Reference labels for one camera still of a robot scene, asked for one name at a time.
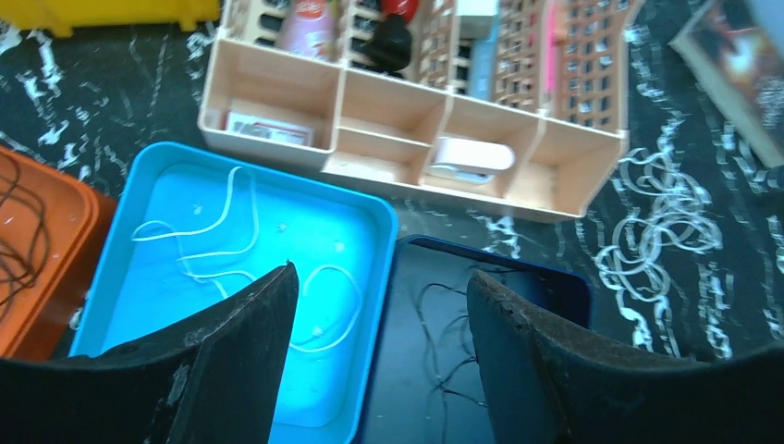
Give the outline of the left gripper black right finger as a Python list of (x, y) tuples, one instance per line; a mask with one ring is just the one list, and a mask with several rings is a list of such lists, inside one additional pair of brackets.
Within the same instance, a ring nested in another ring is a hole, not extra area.
[(779, 443), (783, 346), (697, 362), (554, 314), (483, 272), (467, 308), (498, 443)]

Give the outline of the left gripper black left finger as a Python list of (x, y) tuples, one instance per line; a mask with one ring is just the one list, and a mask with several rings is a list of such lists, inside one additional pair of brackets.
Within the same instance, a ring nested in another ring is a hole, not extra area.
[(2, 441), (264, 443), (299, 286), (287, 263), (96, 357), (3, 360)]

